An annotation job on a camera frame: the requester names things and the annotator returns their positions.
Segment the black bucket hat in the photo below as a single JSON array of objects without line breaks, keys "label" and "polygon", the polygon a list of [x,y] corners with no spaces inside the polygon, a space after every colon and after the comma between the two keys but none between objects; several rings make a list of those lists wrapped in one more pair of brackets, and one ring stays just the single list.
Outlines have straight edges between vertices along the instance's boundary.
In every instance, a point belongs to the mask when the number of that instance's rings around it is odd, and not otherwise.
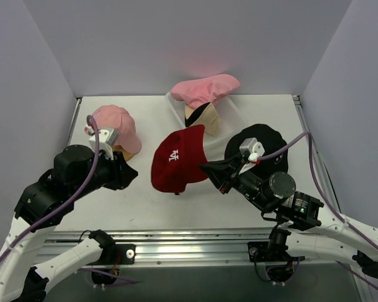
[{"label": "black bucket hat", "polygon": [[[239,146],[247,138],[256,138],[261,142],[265,149],[264,155],[272,154],[287,144],[278,131],[266,124],[258,123],[243,129],[228,141],[224,158],[229,159],[236,155],[239,152]],[[268,179],[274,172],[288,172],[288,151],[286,150],[275,158],[261,161],[258,165],[250,169],[250,171],[263,180]]]}]

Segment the red baseball cap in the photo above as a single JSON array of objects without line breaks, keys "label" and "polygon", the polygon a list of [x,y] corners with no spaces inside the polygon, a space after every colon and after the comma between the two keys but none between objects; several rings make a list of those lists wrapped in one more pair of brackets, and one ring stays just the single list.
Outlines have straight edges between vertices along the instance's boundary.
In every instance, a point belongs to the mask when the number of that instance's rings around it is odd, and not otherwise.
[{"label": "red baseball cap", "polygon": [[154,153],[151,184],[162,193],[180,194],[187,184],[202,182],[207,175],[200,169],[207,163],[203,149],[203,125],[174,131]]}]

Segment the pink baseball cap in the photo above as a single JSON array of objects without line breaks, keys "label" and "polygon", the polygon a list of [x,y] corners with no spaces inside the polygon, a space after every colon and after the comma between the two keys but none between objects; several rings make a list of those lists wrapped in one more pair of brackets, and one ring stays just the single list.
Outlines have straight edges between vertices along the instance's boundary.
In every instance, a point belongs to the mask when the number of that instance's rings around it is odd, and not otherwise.
[{"label": "pink baseball cap", "polygon": [[136,134],[135,121],[125,108],[113,104],[100,106],[92,117],[99,130],[113,128],[118,132],[115,145],[121,146],[130,154],[141,151],[142,143]]}]

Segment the pink hat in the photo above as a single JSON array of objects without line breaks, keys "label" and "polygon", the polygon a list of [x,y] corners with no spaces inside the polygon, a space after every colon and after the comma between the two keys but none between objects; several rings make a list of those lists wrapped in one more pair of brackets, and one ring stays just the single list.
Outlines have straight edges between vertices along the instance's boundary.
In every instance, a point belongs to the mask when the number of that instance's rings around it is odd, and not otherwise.
[{"label": "pink hat", "polygon": [[201,79],[177,83],[170,91],[177,101],[196,109],[205,103],[217,104],[222,98],[241,87],[241,83],[228,74],[218,74]]}]

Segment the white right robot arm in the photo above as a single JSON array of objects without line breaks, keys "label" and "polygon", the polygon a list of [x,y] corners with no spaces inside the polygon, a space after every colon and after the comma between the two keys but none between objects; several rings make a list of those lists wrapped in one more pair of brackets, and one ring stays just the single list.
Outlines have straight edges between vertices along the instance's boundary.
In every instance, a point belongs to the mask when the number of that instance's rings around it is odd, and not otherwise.
[{"label": "white right robot arm", "polygon": [[334,213],[319,199],[297,191],[286,172],[260,179],[243,172],[244,165],[243,160],[222,160],[200,168],[222,194],[236,190],[264,220],[275,223],[268,241],[254,247],[253,261],[332,260],[378,279],[378,228]]}]

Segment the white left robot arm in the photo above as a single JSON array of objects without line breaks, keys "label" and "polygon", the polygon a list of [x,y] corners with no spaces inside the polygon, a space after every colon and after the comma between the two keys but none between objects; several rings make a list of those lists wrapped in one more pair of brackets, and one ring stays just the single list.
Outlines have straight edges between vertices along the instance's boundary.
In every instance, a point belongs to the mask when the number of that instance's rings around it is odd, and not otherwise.
[{"label": "white left robot arm", "polygon": [[55,285],[80,268],[118,260],[114,239],[95,230],[63,254],[35,263],[47,237],[74,209],[76,200],[102,187],[123,190],[137,176],[121,152],[109,158],[104,151],[95,154],[87,146],[71,145],[57,154],[53,167],[23,191],[14,209],[0,251],[0,301],[43,301]]}]

